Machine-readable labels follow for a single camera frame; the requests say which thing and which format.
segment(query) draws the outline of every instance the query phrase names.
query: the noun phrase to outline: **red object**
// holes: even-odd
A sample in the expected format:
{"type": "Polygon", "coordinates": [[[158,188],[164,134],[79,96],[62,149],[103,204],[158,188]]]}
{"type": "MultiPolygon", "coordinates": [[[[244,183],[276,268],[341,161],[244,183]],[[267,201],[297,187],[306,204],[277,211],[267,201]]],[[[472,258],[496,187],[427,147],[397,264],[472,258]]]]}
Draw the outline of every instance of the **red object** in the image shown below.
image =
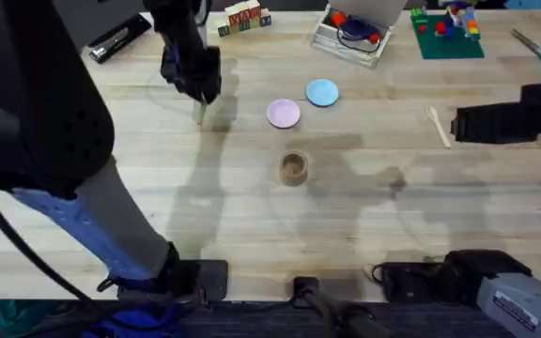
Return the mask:
{"type": "Polygon", "coordinates": [[[344,24],[348,20],[348,17],[346,14],[342,12],[337,12],[331,16],[331,21],[335,25],[335,27],[339,27],[342,24],[344,24]]]}
{"type": "Polygon", "coordinates": [[[439,35],[446,34],[446,23],[436,23],[436,33],[438,33],[439,35]]]}
{"type": "Polygon", "coordinates": [[[371,41],[371,44],[376,44],[381,40],[381,37],[379,34],[373,34],[372,36],[368,37],[368,40],[371,41]]]}
{"type": "Polygon", "coordinates": [[[260,16],[260,6],[250,9],[250,19],[260,16]]]}
{"type": "Polygon", "coordinates": [[[237,14],[231,15],[229,17],[229,24],[230,25],[240,24],[240,14],[237,13],[237,14]]]}
{"type": "Polygon", "coordinates": [[[246,22],[250,20],[250,10],[247,9],[247,10],[243,10],[240,12],[240,22],[246,22]]]}

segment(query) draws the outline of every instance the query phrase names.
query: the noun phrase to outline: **white label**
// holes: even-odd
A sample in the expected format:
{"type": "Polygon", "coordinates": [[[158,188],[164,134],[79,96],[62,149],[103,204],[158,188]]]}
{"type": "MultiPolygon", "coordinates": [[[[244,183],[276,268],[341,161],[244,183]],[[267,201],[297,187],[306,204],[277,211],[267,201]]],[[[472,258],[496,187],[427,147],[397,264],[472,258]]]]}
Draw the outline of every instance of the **white label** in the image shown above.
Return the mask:
{"type": "Polygon", "coordinates": [[[515,320],[521,323],[527,330],[535,331],[535,328],[537,328],[537,325],[539,324],[537,317],[523,309],[516,301],[511,300],[508,296],[504,295],[504,293],[496,291],[496,294],[494,294],[494,304],[515,318],[515,320]]]}

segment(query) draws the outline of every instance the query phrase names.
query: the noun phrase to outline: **wooden tabletop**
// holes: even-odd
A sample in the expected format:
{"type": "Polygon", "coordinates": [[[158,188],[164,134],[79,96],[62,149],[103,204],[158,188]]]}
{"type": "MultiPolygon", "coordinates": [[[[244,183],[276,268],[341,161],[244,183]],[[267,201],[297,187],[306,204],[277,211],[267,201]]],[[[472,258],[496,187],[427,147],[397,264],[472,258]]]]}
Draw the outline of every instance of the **wooden tabletop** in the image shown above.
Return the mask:
{"type": "MultiPolygon", "coordinates": [[[[541,279],[541,140],[445,148],[425,113],[448,131],[456,107],[519,99],[541,82],[540,61],[510,35],[541,44],[541,10],[480,11],[485,59],[424,61],[403,13],[375,70],[310,47],[319,13],[273,13],[273,26],[218,38],[223,94],[202,130],[194,103],[159,75],[153,32],[99,66],[84,60],[113,115],[120,173],[153,226],[185,258],[230,263],[229,298],[278,300],[290,280],[316,275],[337,297],[381,300],[364,269],[385,260],[439,259],[453,249],[502,249],[541,279]],[[305,100],[316,78],[341,98],[305,100]],[[302,120],[272,128],[267,106],[295,100],[302,120]],[[307,156],[308,181],[278,179],[289,150],[307,156]]],[[[214,22],[216,15],[211,16],[214,22]]],[[[105,267],[36,212],[0,193],[26,240],[93,297],[105,267]]],[[[0,233],[0,298],[69,298],[0,233]]]]}

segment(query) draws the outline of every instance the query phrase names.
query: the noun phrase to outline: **black cable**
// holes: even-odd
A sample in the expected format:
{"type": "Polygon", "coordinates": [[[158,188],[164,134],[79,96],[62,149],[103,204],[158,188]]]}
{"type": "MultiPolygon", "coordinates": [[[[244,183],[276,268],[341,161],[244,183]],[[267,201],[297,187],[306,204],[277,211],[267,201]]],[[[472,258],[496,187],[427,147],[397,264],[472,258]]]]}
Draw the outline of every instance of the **black cable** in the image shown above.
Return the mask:
{"type": "Polygon", "coordinates": [[[377,271],[378,269],[383,269],[383,266],[384,266],[383,264],[377,264],[371,269],[371,279],[377,285],[383,285],[383,281],[381,279],[377,278],[377,275],[375,274],[375,271],[377,271]]]}
{"type": "MultiPolygon", "coordinates": [[[[54,282],[56,282],[58,285],[62,286],[65,290],[70,292],[74,297],[76,297],[78,300],[85,303],[87,306],[92,308],[96,313],[100,314],[101,316],[105,316],[106,313],[100,308],[100,306],[92,300],[88,295],[84,294],[83,291],[79,290],[76,286],[68,282],[64,277],[62,277],[59,273],[57,273],[54,269],[52,269],[41,257],[39,257],[38,254],[36,254],[32,248],[26,244],[26,242],[23,240],[23,238],[18,235],[16,230],[9,224],[8,220],[4,217],[4,215],[0,211],[0,230],[6,235],[6,237],[12,242],[12,244],[31,262],[33,263],[41,272],[43,272],[47,277],[52,279],[54,282]]],[[[122,329],[126,330],[134,330],[134,331],[155,331],[160,330],[168,325],[170,325],[170,320],[167,322],[164,322],[160,325],[154,326],[154,327],[136,327],[130,324],[123,323],[113,317],[109,317],[108,320],[113,323],[114,325],[119,326],[122,329]]]]}
{"type": "Polygon", "coordinates": [[[339,41],[339,43],[342,44],[342,46],[344,46],[344,47],[346,47],[346,48],[348,48],[348,49],[351,49],[351,50],[353,50],[353,51],[358,51],[358,52],[362,52],[362,53],[366,53],[366,54],[372,54],[372,53],[376,52],[376,51],[379,49],[379,47],[381,46],[381,42],[383,41],[383,37],[381,37],[381,38],[379,39],[379,41],[377,42],[377,47],[375,47],[375,49],[372,50],[372,51],[367,51],[367,50],[362,49],[362,48],[358,48],[358,47],[354,47],[354,46],[348,46],[348,45],[342,40],[342,37],[341,37],[341,34],[340,34],[340,33],[342,33],[342,28],[341,28],[341,27],[337,27],[337,33],[336,33],[336,35],[337,35],[337,40],[339,41]]]}

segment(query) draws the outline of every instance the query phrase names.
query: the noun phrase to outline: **green lego baseplate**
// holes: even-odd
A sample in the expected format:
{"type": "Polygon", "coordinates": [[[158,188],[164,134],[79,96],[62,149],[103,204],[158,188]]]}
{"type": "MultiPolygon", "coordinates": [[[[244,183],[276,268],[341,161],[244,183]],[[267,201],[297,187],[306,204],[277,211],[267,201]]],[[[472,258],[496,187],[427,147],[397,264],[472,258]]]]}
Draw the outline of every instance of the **green lego baseplate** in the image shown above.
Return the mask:
{"type": "Polygon", "coordinates": [[[484,50],[479,41],[465,37],[465,30],[457,28],[451,38],[436,37],[436,23],[443,22],[443,15],[423,15],[411,17],[412,27],[419,41],[419,47],[425,60],[484,58],[484,50]],[[419,33],[418,27],[427,27],[419,33]]]}

